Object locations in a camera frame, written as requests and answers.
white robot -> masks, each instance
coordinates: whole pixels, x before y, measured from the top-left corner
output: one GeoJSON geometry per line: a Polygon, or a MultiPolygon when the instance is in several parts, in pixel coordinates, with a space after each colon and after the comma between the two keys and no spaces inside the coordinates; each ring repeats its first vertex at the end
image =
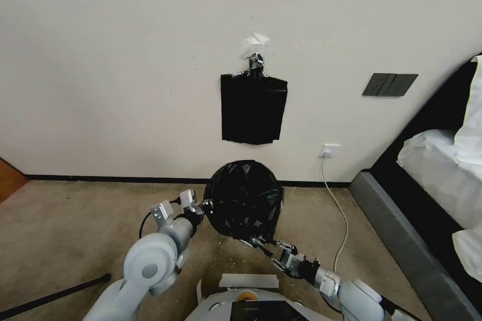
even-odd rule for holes
{"type": "MultiPolygon", "coordinates": [[[[198,203],[193,190],[180,194],[177,200],[183,213],[176,218],[171,203],[164,201],[151,208],[158,232],[142,237],[127,253],[124,278],[112,283],[99,297],[84,321],[135,321],[139,305],[146,295],[160,295],[179,275],[188,258],[188,243],[205,212],[212,212],[209,202],[198,203]]],[[[298,253],[293,245],[275,241],[283,249],[280,259],[265,248],[262,238],[253,240],[285,275],[308,281],[331,305],[338,305],[346,321],[383,321],[388,314],[392,321],[420,321],[409,312],[379,295],[360,280],[341,281],[335,272],[320,267],[298,253]]],[[[202,320],[329,320],[292,302],[284,296],[259,289],[232,289],[209,296],[189,315],[186,321],[202,320]],[[241,294],[255,297],[240,300],[241,294]]]]}

wooden door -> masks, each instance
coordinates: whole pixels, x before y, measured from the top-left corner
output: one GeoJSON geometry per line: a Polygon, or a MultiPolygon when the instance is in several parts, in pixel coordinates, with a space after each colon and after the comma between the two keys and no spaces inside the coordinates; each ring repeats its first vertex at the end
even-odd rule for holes
{"type": "Polygon", "coordinates": [[[0,159],[0,203],[27,182],[28,179],[22,173],[0,159]]]}

white bedsheet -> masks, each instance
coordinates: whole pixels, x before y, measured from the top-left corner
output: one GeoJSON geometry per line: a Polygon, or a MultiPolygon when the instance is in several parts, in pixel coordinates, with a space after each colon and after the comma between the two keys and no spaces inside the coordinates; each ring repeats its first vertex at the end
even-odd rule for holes
{"type": "Polygon", "coordinates": [[[465,268],[482,282],[482,166],[457,160],[453,132],[428,130],[405,141],[398,164],[465,230],[453,234],[465,268]]]}

white power cord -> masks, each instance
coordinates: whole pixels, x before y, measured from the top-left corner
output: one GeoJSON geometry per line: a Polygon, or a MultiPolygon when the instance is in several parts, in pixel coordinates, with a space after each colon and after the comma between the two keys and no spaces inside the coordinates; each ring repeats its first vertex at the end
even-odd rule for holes
{"type": "Polygon", "coordinates": [[[333,192],[331,191],[331,189],[328,187],[328,183],[325,181],[325,175],[324,175],[324,173],[323,173],[323,162],[324,162],[324,160],[325,160],[325,158],[323,157],[323,158],[321,159],[321,177],[323,178],[323,181],[324,181],[324,183],[325,183],[326,189],[328,189],[328,191],[330,192],[331,196],[333,197],[333,200],[335,201],[336,205],[337,205],[338,208],[340,209],[340,212],[341,212],[341,214],[343,215],[343,218],[345,219],[345,225],[346,225],[345,237],[343,238],[343,242],[341,243],[340,248],[339,248],[338,251],[336,252],[335,260],[334,260],[334,262],[333,262],[333,271],[336,272],[336,264],[338,263],[338,257],[340,256],[340,253],[341,253],[343,247],[345,246],[346,240],[347,240],[347,238],[348,238],[348,219],[346,219],[345,212],[343,211],[343,209],[341,209],[340,203],[338,203],[338,200],[336,199],[335,195],[333,194],[333,192]]]}

gray switch panel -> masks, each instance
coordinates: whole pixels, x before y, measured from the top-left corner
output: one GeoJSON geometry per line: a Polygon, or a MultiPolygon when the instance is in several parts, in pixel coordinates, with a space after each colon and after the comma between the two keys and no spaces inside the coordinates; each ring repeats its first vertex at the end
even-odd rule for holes
{"type": "Polygon", "coordinates": [[[395,92],[395,96],[403,96],[407,92],[408,88],[412,85],[418,74],[397,74],[395,80],[398,80],[400,86],[395,92]]]}
{"type": "Polygon", "coordinates": [[[385,83],[383,84],[382,88],[378,92],[378,96],[386,96],[386,92],[388,88],[390,88],[390,85],[392,85],[393,80],[395,79],[397,75],[396,74],[389,74],[387,79],[385,80],[385,83]]]}
{"type": "Polygon", "coordinates": [[[383,84],[385,83],[386,79],[388,78],[389,74],[385,73],[375,73],[372,75],[372,78],[368,82],[363,95],[377,95],[380,89],[382,88],[383,84]]]}
{"type": "Polygon", "coordinates": [[[418,74],[374,73],[363,95],[399,97],[405,95],[418,74]]]}

